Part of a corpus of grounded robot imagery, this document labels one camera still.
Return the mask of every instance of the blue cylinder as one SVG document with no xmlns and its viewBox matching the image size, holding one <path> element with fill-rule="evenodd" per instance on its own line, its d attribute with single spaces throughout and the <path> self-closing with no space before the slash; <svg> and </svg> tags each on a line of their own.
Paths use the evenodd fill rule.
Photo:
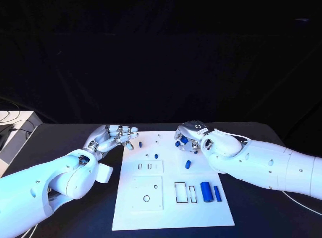
<svg viewBox="0 0 322 238">
<path fill-rule="evenodd" d="M 201 187 L 204 202 L 212 202 L 212 191 L 211 191 L 209 183 L 201 182 L 199 187 Z"/>
<path fill-rule="evenodd" d="M 214 192 L 215 192 L 217 202 L 222 202 L 217 186 L 214 186 L 212 188 L 214 188 Z"/>
<path fill-rule="evenodd" d="M 189 161 L 189 160 L 186 160 L 186 163 L 185 163 L 185 169 L 188 169 L 188 168 L 189 168 L 189 166 L 191 166 L 191 161 Z"/>
<path fill-rule="evenodd" d="M 188 143 L 188 139 L 186 139 L 186 137 L 182 135 L 182 137 L 181 137 L 181 142 L 184 143 L 184 144 L 186 144 Z"/>
</svg>

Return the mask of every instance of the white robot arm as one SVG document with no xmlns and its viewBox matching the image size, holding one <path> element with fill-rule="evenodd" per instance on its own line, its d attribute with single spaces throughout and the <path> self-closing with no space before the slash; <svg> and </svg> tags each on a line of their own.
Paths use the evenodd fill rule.
<svg viewBox="0 0 322 238">
<path fill-rule="evenodd" d="M 176 146 L 201 149 L 209 166 L 241 181 L 271 190 L 301 193 L 322 200 L 322 158 L 247 137 L 208 130 L 199 121 L 175 132 Z"/>
<path fill-rule="evenodd" d="M 103 125 L 90 134 L 83 149 L 0 178 L 0 238 L 20 235 L 64 203 L 80 199 L 94 181 L 107 183 L 112 167 L 97 161 L 120 144 L 133 149 L 129 140 L 136 132 L 135 127 Z"/>
</svg>

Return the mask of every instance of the robotic hand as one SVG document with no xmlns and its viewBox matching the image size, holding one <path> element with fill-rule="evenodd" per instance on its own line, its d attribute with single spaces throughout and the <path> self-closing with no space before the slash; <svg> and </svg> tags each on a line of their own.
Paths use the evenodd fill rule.
<svg viewBox="0 0 322 238">
<path fill-rule="evenodd" d="M 20 235 L 64 203 L 80 199 L 94 181 L 107 183 L 112 167 L 97 161 L 120 144 L 133 149 L 129 140 L 138 137 L 136 132 L 135 127 L 103 125 L 90 134 L 83 149 L 0 178 L 0 238 Z"/>
<path fill-rule="evenodd" d="M 211 168 L 271 190 L 301 193 L 322 200 L 322 158 L 241 135 L 209 130 L 199 121 L 175 132 L 181 150 L 201 152 Z"/>
</svg>

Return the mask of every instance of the white board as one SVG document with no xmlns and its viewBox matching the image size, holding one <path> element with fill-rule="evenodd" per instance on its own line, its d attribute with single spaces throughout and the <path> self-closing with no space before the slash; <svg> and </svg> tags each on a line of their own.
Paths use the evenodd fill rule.
<svg viewBox="0 0 322 238">
<path fill-rule="evenodd" d="M 173 131 L 139 132 L 139 137 L 130 141 L 133 150 L 125 148 L 113 231 L 234 226 L 218 173 L 209 168 L 201 152 L 194 155 L 178 150 L 173 134 Z M 176 202 L 176 182 L 185 183 L 186 193 L 181 185 L 181 196 L 186 194 L 186 203 Z M 201 182 L 211 186 L 214 201 L 209 203 L 204 203 Z M 191 202 L 189 186 L 195 188 L 196 203 Z M 217 202 L 212 186 L 218 186 L 222 202 Z"/>
</svg>

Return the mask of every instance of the dark table surface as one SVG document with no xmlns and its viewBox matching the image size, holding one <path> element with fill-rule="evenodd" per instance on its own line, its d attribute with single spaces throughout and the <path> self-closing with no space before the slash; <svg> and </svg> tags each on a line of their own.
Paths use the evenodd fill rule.
<svg viewBox="0 0 322 238">
<path fill-rule="evenodd" d="M 178 125 L 133 124 L 132 126 L 138 127 L 139 131 L 173 131 Z M 208 123 L 208 125 L 250 139 L 283 145 L 267 125 L 254 122 Z M 4 175 L 51 161 L 81 148 L 97 126 L 97 124 L 40 125 Z M 261 189 L 228 174 L 219 174 L 219 179 L 234 226 L 112 231 L 122 152 L 123 147 L 116 147 L 100 161 L 113 167 L 109 183 L 94 183 L 86 196 L 58 208 L 51 217 L 38 224 L 33 237 L 322 237 L 320 215 L 299 206 L 280 191 Z M 322 212 L 320 201 L 300 194 L 290 193 L 290 195 Z"/>
</svg>

